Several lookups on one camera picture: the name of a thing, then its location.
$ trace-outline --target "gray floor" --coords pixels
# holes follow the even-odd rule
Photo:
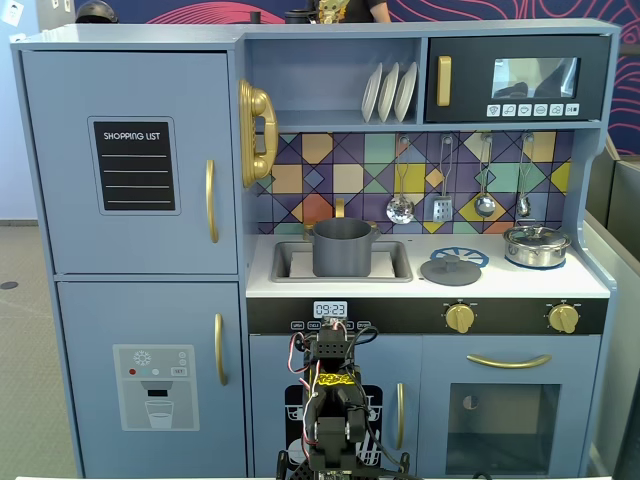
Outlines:
[[[0,480],[76,471],[37,227],[0,227]]]

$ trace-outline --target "white plate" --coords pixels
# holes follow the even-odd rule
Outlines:
[[[378,90],[380,89],[380,79],[382,78],[382,64],[379,63],[376,71],[371,74],[367,82],[367,88],[364,89],[364,97],[362,97],[362,116],[364,121],[368,122],[373,113],[373,107],[376,105],[378,98]]]
[[[391,111],[391,105],[393,105],[393,96],[396,93],[396,86],[398,85],[398,71],[400,65],[398,62],[393,64],[393,68],[389,72],[389,75],[384,79],[382,84],[382,90],[380,91],[380,100],[378,100],[378,115],[382,122],[387,121],[389,112]]]
[[[411,103],[413,90],[416,86],[417,76],[418,64],[413,62],[407,73],[402,77],[402,80],[400,80],[398,93],[396,93],[396,101],[393,104],[393,111],[396,112],[396,118],[399,122],[404,120],[407,110],[409,110],[409,104]]]

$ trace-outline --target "colorful geometric backsplash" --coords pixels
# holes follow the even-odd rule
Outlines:
[[[396,144],[401,135],[409,139],[408,145]],[[432,222],[433,199],[441,194],[443,180],[440,133],[281,135],[271,175],[254,187],[260,233],[302,233],[305,223],[332,217],[337,198],[344,198],[346,216],[375,221],[382,233],[502,233],[515,219],[522,132],[492,135],[487,191],[496,201],[496,212],[482,218],[474,210],[480,192],[481,133],[454,132],[447,180],[454,216],[445,223]],[[534,133],[533,164],[526,181],[531,192],[529,218],[554,228],[562,221],[572,145],[570,131]],[[449,151],[446,146],[445,172]],[[523,161],[528,162],[529,145],[524,153]],[[387,203],[400,191],[396,167],[401,172],[408,169],[404,191],[416,205],[415,221],[407,225],[395,225],[386,215]]]

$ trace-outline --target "gold knob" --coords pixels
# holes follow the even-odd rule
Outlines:
[[[559,332],[573,333],[578,323],[578,311],[571,305],[556,305],[549,312],[549,323]]]
[[[475,314],[468,305],[453,305],[446,313],[447,325],[460,333],[467,333],[475,319]]]

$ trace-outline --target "black shirt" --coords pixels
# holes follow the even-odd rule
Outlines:
[[[371,14],[371,9],[387,0],[349,0],[344,20],[341,23],[371,23],[375,19]],[[315,0],[316,8],[320,0]]]

